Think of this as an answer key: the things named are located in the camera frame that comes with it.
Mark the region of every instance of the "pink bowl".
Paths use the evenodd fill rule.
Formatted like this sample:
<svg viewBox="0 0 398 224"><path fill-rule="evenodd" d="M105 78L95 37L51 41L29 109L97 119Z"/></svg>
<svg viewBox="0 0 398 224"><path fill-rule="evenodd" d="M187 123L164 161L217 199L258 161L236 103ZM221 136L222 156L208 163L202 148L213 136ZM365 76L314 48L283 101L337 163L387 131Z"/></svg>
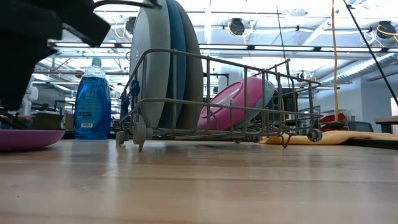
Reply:
<svg viewBox="0 0 398 224"><path fill-rule="evenodd" d="M58 142L64 134L65 131L0 130L0 151L40 149Z"/></svg>
<svg viewBox="0 0 398 224"><path fill-rule="evenodd" d="M255 107L255 104L262 96L262 80L256 77L248 77L248 107ZM244 106L244 83L243 79L230 84L227 88L217 94L210 102L225 106L230 105L230 101L234 106ZM210 110L218 119L219 130L225 131L230 128L229 109L211 107ZM244 110L233 110L233 124L236 125L244 119ZM207 107L204 107L200 113L198 129L206 129ZM217 121L210 117L210 129L217 130Z"/></svg>

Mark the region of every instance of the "blue dish soap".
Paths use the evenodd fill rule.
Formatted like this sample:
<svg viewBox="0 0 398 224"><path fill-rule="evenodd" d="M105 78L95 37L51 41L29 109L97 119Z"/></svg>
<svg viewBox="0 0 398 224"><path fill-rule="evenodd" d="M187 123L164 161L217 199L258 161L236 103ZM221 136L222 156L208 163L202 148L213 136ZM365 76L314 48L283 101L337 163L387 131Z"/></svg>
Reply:
<svg viewBox="0 0 398 224"><path fill-rule="evenodd" d="M111 132L111 94L98 58L80 80L74 118L75 139L103 140Z"/></svg>

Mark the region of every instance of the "wooden table surface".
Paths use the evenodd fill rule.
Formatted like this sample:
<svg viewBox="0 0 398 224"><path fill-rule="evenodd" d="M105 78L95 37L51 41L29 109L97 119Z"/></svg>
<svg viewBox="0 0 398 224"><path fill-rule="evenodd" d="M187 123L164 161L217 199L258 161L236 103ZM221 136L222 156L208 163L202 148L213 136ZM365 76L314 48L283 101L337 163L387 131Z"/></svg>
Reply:
<svg viewBox="0 0 398 224"><path fill-rule="evenodd" d="M398 151L125 145L0 154L0 223L398 223Z"/></svg>

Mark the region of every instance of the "exposed ductwork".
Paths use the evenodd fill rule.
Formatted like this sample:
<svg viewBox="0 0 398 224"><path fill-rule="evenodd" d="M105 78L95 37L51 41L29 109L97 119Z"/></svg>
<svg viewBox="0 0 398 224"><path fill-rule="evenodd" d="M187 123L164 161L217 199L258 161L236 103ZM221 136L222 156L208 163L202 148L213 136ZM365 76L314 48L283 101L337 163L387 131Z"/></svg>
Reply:
<svg viewBox="0 0 398 224"><path fill-rule="evenodd" d="M377 58L377 61L379 62L382 68L390 65L392 62L395 62L396 60L398 60L398 54L396 53L385 54ZM375 72L377 70L378 70L377 65L373 59L360 60L352 64L349 64L344 68L339 69L337 71L337 82L338 83L348 82L354 78L361 77L363 75ZM333 83L334 81L333 74L331 73L330 75L331 77L328 77L324 80L320 80L320 83L322 84Z"/></svg>

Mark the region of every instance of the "wire dish rack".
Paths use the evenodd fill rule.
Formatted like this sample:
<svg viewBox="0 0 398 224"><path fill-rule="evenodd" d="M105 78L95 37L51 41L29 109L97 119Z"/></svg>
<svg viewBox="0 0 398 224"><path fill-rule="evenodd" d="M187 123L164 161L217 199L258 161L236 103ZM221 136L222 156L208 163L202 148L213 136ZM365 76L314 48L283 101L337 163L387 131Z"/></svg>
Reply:
<svg viewBox="0 0 398 224"><path fill-rule="evenodd" d="M155 52L166 52L171 56L172 64L174 68L177 65L177 57L180 55L186 57L194 57L199 59L206 60L206 74L207 77L210 77L210 62L218 62L227 65L233 65L237 67L241 67L244 70L244 106L236 106L236 105L228 105L228 104L215 104L210 103L210 78L207 78L207 93L206 93L206 102L202 101L187 101L187 100L178 100L176 97L176 83L174 81L173 84L173 98L146 98L146 96L141 95L141 100L138 100L139 92L142 94L146 92L146 66L147 66L147 56L149 54L153 54ZM143 64L142 69L142 82L138 81L138 68ZM277 67L286 64L287 66L287 75L277 72ZM271 79L272 76L277 81L275 92L273 98L271 99L272 107L267 108L265 94L262 94L262 108L251 108L247 107L248 105L248 70L257 71L262 79L262 92L265 92L265 80ZM177 70L173 70L174 80L177 78ZM282 84L281 78L289 79L289 87L291 84L291 92L283 94L282 92ZM300 87L296 90L295 82L301 82ZM139 61L137 62L136 67L131 73L130 79L124 88L124 91L121 95L122 107L121 107L121 119L119 120L120 130L116 133L116 144L122 145L125 141L128 141L130 135L132 135L132 140L134 144L139 146L139 152L142 151L143 145L147 139L152 139L154 136L159 137L174 137L175 139L197 139L197 140L231 140L236 143L241 142L242 140L248 139L254 142L259 142L261 137L271 137L278 136L282 139L283 147L287 147L292 136L298 135L301 129L308 129L309 132L307 137L311 141L319 141L322 139L322 133L318 129L313 129L313 124L316 118L322 117L322 115L314 114L313 112L313 89L320 86L321 83L314 82L311 80L305 80L302 78L297 78L289 75L289 60L286 60L278 65L270 69L256 68L252 66L243 65L240 63L229 62L226 60L212 58L209 56L196 55L187 52L181 52L178 50L170 50L170 49L149 49L146 50ZM307 91L310 105L310 113L299 113L297 112L296 105L296 97L297 93ZM286 96L292 95L294 102L294 111L284 111L283 99ZM172 127L171 128L155 128L152 129L150 127L149 121L145 113L143 113L143 106L148 103L153 102L164 102L173 104L173 118L172 118ZM216 119L210 108L226 108L229 109L230 112L230 130L220 131L220 130L212 130L210 128L210 116L207 116L207 125L206 129L177 129L177 113L176 108L178 104L185 104L190 106L197 106L198 108L205 107L207 110L207 114L210 114L212 117ZM232 114L234 110L244 110L244 121L243 125L240 127L234 127ZM253 113L258 113L260 118L257 119L249 119L249 115ZM310 126L308 127L300 127L300 121L309 121Z"/></svg>

